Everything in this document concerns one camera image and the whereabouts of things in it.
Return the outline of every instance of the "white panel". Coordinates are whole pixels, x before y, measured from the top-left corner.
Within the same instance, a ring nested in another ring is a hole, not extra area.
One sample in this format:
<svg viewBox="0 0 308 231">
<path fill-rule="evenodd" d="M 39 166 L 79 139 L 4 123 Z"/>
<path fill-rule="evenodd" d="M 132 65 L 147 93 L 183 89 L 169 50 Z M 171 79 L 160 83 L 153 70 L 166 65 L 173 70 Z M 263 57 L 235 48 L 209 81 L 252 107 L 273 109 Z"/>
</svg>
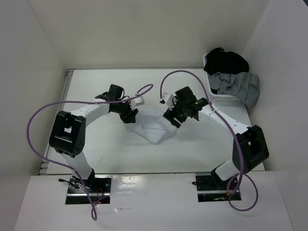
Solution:
<svg viewBox="0 0 308 231">
<path fill-rule="evenodd" d="M 29 0 L 66 67 L 202 66 L 242 53 L 268 0 Z"/>
<path fill-rule="evenodd" d="M 271 0 L 245 49 L 259 75 L 260 97 L 250 112 L 269 147 L 275 172 L 296 231 L 308 226 L 308 7 L 302 0 Z"/>
<path fill-rule="evenodd" d="M 65 205 L 67 184 L 59 178 L 31 177 L 15 231 L 126 230 L 126 231 L 291 231 L 276 179 L 272 172 L 251 172 L 259 188 L 259 202 L 249 212 L 236 212 L 227 202 L 199 203 L 194 174 L 113 176 L 109 205 Z M 241 186 L 244 208 L 255 199 L 247 178 Z"/>
<path fill-rule="evenodd" d="M 202 69 L 190 69 L 202 77 Z M 94 97 L 108 91 L 110 84 L 134 95 L 142 86 L 153 83 L 154 88 L 144 95 L 145 106 L 163 107 L 159 103 L 159 87 L 163 77 L 174 69 L 112 69 L 76 70 L 73 74 L 66 100 L 93 101 Z M 163 91 L 174 93 L 190 86 L 196 97 L 204 97 L 199 82 L 187 73 L 170 76 Z M 250 125 L 245 106 L 241 102 L 217 102 L 222 112 Z M 66 104 L 65 111 L 82 105 Z M 117 114 L 108 114 L 87 127 L 84 154 L 96 173 L 164 173 L 211 171 L 232 157 L 232 143 L 210 126 L 188 118 L 175 137 L 154 145 L 126 129 Z M 48 157 L 64 160 L 49 149 Z M 256 170 L 264 170 L 263 165 Z M 50 163 L 47 174 L 71 173 L 71 170 Z"/>
<path fill-rule="evenodd" d="M 41 160 L 26 142 L 26 125 L 41 106 L 59 99 L 65 70 L 27 1 L 0 6 L 0 175 L 37 174 Z M 31 138 L 44 153 L 55 109 L 38 116 Z"/>
<path fill-rule="evenodd" d="M 13 231 L 30 177 L 0 177 L 0 230 Z"/>
</svg>

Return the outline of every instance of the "cable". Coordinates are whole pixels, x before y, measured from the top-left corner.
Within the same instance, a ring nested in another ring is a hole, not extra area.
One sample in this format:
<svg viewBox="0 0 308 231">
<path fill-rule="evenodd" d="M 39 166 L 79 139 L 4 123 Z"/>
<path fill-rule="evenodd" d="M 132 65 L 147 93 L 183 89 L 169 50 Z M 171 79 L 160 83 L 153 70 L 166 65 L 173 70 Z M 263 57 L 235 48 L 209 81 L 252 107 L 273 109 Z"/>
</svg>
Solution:
<svg viewBox="0 0 308 231">
<path fill-rule="evenodd" d="M 103 188 L 101 187 L 101 192 L 102 192 L 102 196 L 104 196 L 104 194 L 103 194 Z"/>
<path fill-rule="evenodd" d="M 123 96 L 122 100 L 125 99 L 125 98 L 129 98 L 129 96 L 127 96 L 127 95 Z"/>
<path fill-rule="evenodd" d="M 58 179 L 59 182 L 66 182 L 68 183 L 68 185 L 72 186 L 74 188 L 74 184 L 72 182 L 69 182 L 67 180 L 64 180 L 64 179 Z"/>
<path fill-rule="evenodd" d="M 259 196 L 259 194 L 258 194 L 257 186 L 256 186 L 256 184 L 254 183 L 254 181 L 253 181 L 248 175 L 244 174 L 244 158 L 243 158 L 243 152 L 242 152 L 240 143 L 239 143 L 239 141 L 237 140 L 237 137 L 236 137 L 236 135 L 235 135 L 235 133 L 234 133 L 232 127 L 230 126 L 230 124 L 229 124 L 229 123 L 226 121 L 226 119 L 225 119 L 217 110 L 215 110 L 215 108 L 213 107 L 212 102 L 211 102 L 211 100 L 210 100 L 210 98 L 209 98 L 209 96 L 208 96 L 208 94 L 207 94 L 207 91 L 206 91 L 205 86 L 204 86 L 203 82 L 201 81 L 201 79 L 200 79 L 197 75 L 195 75 L 194 73 L 192 73 L 192 72 L 190 72 L 190 71 L 186 71 L 186 70 L 172 71 L 172 72 L 170 72 L 169 74 L 167 74 L 167 75 L 163 78 L 163 80 L 162 80 L 162 82 L 161 82 L 161 84 L 160 84 L 160 98 L 162 99 L 162 96 L 163 96 L 163 83 L 164 83 L 165 79 L 166 79 L 168 76 L 170 76 L 170 75 L 172 75 L 172 74 L 174 74 L 174 73 L 177 73 L 177 72 L 188 73 L 188 74 L 194 76 L 194 77 L 199 81 L 199 83 L 200 83 L 200 85 L 201 85 L 201 87 L 202 87 L 202 89 L 203 89 L 203 91 L 204 91 L 204 93 L 205 93 L 206 99 L 207 99 L 208 104 L 210 105 L 211 109 L 212 109 L 212 110 L 215 112 L 215 114 L 226 124 L 226 126 L 227 126 L 228 129 L 230 130 L 232 136 L 234 137 L 234 141 L 235 141 L 237 150 L 239 151 L 239 158 L 240 158 L 240 174 L 237 174 L 237 175 L 233 176 L 233 177 L 229 180 L 229 182 L 228 182 L 228 184 L 227 184 L 227 192 L 230 193 L 230 195 L 231 195 L 231 196 L 229 197 L 229 204 L 230 204 L 230 206 L 231 206 L 232 208 L 234 208 L 234 209 L 237 210 L 237 211 L 248 211 L 248 210 L 252 209 L 253 207 L 255 207 L 255 205 L 257 204 L 257 201 L 258 201 L 258 196 Z M 234 189 L 233 191 L 230 191 L 230 184 L 232 183 L 232 181 L 233 181 L 237 176 L 239 176 L 238 183 L 237 183 L 235 189 Z M 236 207 L 235 207 L 234 205 L 232 205 L 232 203 L 231 203 L 231 198 L 236 194 L 236 191 L 239 190 L 239 188 L 240 188 L 240 185 L 241 185 L 241 183 L 242 183 L 243 176 L 246 176 L 246 177 L 252 182 L 252 184 L 253 184 L 253 186 L 254 186 L 254 188 L 255 188 L 255 190 L 256 190 L 256 200 L 255 200 L 255 202 L 253 203 L 253 205 L 250 206 L 250 207 L 247 208 L 247 209 L 239 209 L 239 208 L 236 208 Z"/>
<path fill-rule="evenodd" d="M 143 89 L 145 89 L 146 87 L 149 87 L 147 90 L 145 90 L 144 92 L 140 93 L 139 92 Z M 53 103 L 49 103 L 41 108 L 39 108 L 29 119 L 28 121 L 28 124 L 27 124 L 27 128 L 26 128 L 26 137 L 27 137 L 27 141 L 28 141 L 28 144 L 31 148 L 31 150 L 38 156 L 40 157 L 41 159 L 43 160 L 46 160 L 46 161 L 49 161 L 49 162 L 52 162 L 54 164 L 57 164 L 57 165 L 61 165 L 61 166 L 64 166 L 66 168 L 69 168 L 70 170 L 74 171 L 76 173 L 76 175 L 78 176 L 78 178 L 80 179 L 80 182 L 82 183 L 84 189 L 85 189 L 85 192 L 87 194 L 87 198 L 92 206 L 92 211 L 91 211 L 91 216 L 92 216 L 92 219 L 93 220 L 96 220 L 97 219 L 97 213 L 96 213 L 96 209 L 95 209 L 95 205 L 101 201 L 102 199 L 104 199 L 105 197 L 102 197 L 101 199 L 99 199 L 97 202 L 93 203 L 91 197 L 90 197 L 90 194 L 89 194 L 89 191 L 87 190 L 87 187 L 86 187 L 86 184 L 84 182 L 84 180 L 82 179 L 81 175 L 78 173 L 78 171 L 76 171 L 73 167 L 69 166 L 69 165 L 66 165 L 66 164 L 62 164 L 60 162 L 57 162 L 57 161 L 54 161 L 54 160 L 50 160 L 46 157 L 44 157 L 43 155 L 41 155 L 32 145 L 31 143 L 31 140 L 30 140 L 30 125 L 31 125 L 31 122 L 32 120 L 34 119 L 34 117 L 40 112 L 42 111 L 43 109 L 45 109 L 46 107 L 49 107 L 49 106 L 52 106 L 52 105 L 56 105 L 56 104 L 62 104 L 62 103 L 81 103 L 81 104 L 110 104 L 110 103 L 124 103 L 124 102 L 127 102 L 127 101 L 130 101 L 130 100 L 134 100 L 144 94 L 146 94 L 148 91 L 150 91 L 151 89 L 153 88 L 153 84 L 147 84 L 145 85 L 144 87 L 142 87 L 140 90 L 137 91 L 137 95 L 135 95 L 134 97 L 132 98 L 128 98 L 128 99 L 125 99 L 125 100 L 119 100 L 119 101 L 108 101 L 108 102 L 84 102 L 84 101 L 59 101 L 59 102 L 53 102 Z"/>
<path fill-rule="evenodd" d="M 177 102 L 174 101 L 174 100 L 175 100 L 175 97 L 173 96 L 173 97 L 172 97 L 172 103 L 175 105 Z"/>
<path fill-rule="evenodd" d="M 96 197 L 94 199 L 95 201 L 96 201 L 97 197 L 98 197 L 98 187 L 96 186 Z"/>
<path fill-rule="evenodd" d="M 121 100 L 125 97 L 125 89 L 123 89 L 123 96 L 121 97 Z"/>
</svg>

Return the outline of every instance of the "white backdrop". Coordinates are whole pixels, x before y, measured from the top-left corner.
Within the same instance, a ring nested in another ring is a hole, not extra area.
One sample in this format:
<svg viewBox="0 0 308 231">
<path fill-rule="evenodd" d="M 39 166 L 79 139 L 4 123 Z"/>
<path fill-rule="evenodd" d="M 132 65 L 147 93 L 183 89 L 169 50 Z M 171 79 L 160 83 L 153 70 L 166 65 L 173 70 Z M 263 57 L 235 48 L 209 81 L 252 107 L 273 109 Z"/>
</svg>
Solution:
<svg viewBox="0 0 308 231">
<path fill-rule="evenodd" d="M 28 0 L 66 67 L 201 67 L 242 53 L 268 0 Z"/>
<path fill-rule="evenodd" d="M 250 113 L 267 138 L 266 166 L 276 170 L 295 231 L 307 230 L 308 7 L 271 0 L 244 56 L 259 75 L 260 98 Z"/>
<path fill-rule="evenodd" d="M 27 122 L 38 107 L 60 98 L 66 71 L 26 0 L 0 1 L 0 31 L 0 230 L 12 231 L 41 163 L 26 142 Z M 55 111 L 47 109 L 33 123 L 40 152 Z"/>
</svg>

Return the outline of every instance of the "white floor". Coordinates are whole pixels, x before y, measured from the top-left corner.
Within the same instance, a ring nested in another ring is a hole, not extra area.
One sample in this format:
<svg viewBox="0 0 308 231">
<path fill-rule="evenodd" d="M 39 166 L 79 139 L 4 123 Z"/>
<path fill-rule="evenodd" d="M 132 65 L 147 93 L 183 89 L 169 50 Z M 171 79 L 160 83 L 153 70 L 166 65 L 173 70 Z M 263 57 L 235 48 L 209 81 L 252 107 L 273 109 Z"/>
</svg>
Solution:
<svg viewBox="0 0 308 231">
<path fill-rule="evenodd" d="M 163 77 L 175 69 L 103 69 L 75 70 L 66 100 L 93 101 L 108 91 L 110 84 L 122 86 L 126 95 L 133 95 L 142 86 L 153 83 L 154 88 L 144 96 L 145 107 L 165 107 L 160 104 L 159 87 Z M 189 69 L 204 79 L 202 69 Z M 199 82 L 186 73 L 170 76 L 163 91 L 175 92 L 189 86 L 197 98 L 205 97 Z M 214 102 L 219 110 L 234 119 L 250 125 L 241 102 Z M 66 104 L 65 111 L 81 107 Z M 211 127 L 194 119 L 178 129 L 174 138 L 158 145 L 150 144 L 122 123 L 116 114 L 108 114 L 87 127 L 84 154 L 96 173 L 168 173 L 211 171 L 232 156 L 232 144 Z M 48 157 L 64 162 L 53 148 Z M 264 170 L 263 164 L 254 170 Z M 67 174 L 65 167 L 49 163 L 47 174 Z"/>
<path fill-rule="evenodd" d="M 259 202 L 248 212 L 233 210 L 228 202 L 197 200 L 195 175 L 114 175 L 109 205 L 97 206 L 93 221 L 90 205 L 65 205 L 67 184 L 59 178 L 32 176 L 15 231 L 292 231 L 273 172 L 249 175 L 259 189 Z M 250 181 L 243 178 L 239 208 L 255 200 Z"/>
</svg>

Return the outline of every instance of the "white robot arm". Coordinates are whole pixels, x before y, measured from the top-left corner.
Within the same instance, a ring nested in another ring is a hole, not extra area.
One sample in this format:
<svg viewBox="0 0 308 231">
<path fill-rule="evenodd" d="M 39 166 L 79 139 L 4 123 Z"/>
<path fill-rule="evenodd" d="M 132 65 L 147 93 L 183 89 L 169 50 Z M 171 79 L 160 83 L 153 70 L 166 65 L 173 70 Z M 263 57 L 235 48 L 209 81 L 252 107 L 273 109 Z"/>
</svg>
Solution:
<svg viewBox="0 0 308 231">
<path fill-rule="evenodd" d="M 234 137 L 224 121 L 212 110 L 207 99 L 201 98 L 197 100 L 191 89 L 185 87 L 177 91 L 176 96 L 164 92 L 161 103 L 165 103 L 168 107 L 164 113 L 164 118 L 177 128 L 180 127 L 180 124 L 187 117 L 192 117 L 208 124 L 233 143 L 232 158 L 211 172 L 214 184 L 219 185 L 240 172 L 239 154 Z M 248 125 L 234 120 L 223 112 L 219 111 L 219 113 L 232 127 L 239 141 L 244 158 L 244 173 L 251 171 L 269 157 L 265 138 L 260 127 L 255 125 L 251 128 Z"/>
<path fill-rule="evenodd" d="M 108 92 L 95 97 L 94 102 L 97 104 L 86 105 L 72 112 L 60 111 L 56 116 L 49 144 L 69 166 L 79 172 L 88 187 L 95 179 L 95 172 L 83 153 L 86 127 L 109 112 L 118 113 L 124 123 L 135 123 L 135 116 L 138 113 L 136 107 L 144 104 L 141 96 L 123 103 L 99 104 L 99 102 L 119 101 L 123 91 L 123 88 L 111 85 Z M 78 180 L 75 171 L 73 176 Z"/>
</svg>

